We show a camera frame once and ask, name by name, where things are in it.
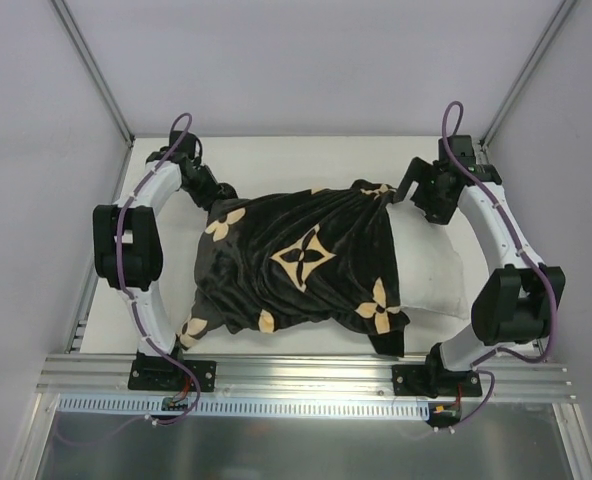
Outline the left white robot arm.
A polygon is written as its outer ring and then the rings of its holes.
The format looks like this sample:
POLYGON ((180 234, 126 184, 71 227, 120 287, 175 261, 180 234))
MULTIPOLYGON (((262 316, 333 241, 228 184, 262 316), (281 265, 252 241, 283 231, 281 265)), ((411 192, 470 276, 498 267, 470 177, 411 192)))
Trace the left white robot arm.
POLYGON ((175 149, 163 147, 152 153, 142 178, 127 194, 92 213, 94 263, 99 277, 126 303, 139 334, 138 352, 162 356, 150 368, 150 378, 164 390, 184 381, 185 367, 171 356, 177 336, 165 312, 158 280, 163 270, 163 250, 157 215, 179 190, 195 205, 209 211, 231 189, 214 178, 202 162, 202 143, 191 136, 175 149))

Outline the white pillow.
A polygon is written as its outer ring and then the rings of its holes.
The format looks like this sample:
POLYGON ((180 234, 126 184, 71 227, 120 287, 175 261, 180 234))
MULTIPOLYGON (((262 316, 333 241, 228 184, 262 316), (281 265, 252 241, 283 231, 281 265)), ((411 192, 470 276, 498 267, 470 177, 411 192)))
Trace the white pillow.
POLYGON ((463 262, 446 228, 403 202, 387 206, 402 307, 464 320, 468 317, 463 262))

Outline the black floral plush pillowcase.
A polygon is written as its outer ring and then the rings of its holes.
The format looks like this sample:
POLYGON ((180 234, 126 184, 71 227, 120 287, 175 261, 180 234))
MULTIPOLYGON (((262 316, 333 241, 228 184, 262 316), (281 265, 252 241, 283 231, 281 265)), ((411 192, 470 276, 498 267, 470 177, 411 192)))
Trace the black floral plush pillowcase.
POLYGON ((388 184, 357 180, 346 189, 215 200, 180 346, 220 327, 274 334, 334 320, 367 336, 378 354, 402 356, 410 319, 387 211, 394 197, 388 184))

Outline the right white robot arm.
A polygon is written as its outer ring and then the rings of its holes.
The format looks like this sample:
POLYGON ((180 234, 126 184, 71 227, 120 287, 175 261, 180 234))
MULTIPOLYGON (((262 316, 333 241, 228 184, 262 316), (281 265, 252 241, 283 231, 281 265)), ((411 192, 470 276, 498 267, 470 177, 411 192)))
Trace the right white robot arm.
POLYGON ((458 386, 459 371, 469 370, 498 353, 526 363, 546 356, 527 356, 516 346, 551 341, 565 287, 561 268, 548 266, 528 245, 506 200, 496 169, 440 159, 411 160, 396 201, 409 197, 433 224, 446 225, 461 212, 472 227, 485 257, 489 278, 471 308, 468 327, 434 349, 440 361, 424 371, 426 387, 445 395, 458 386))

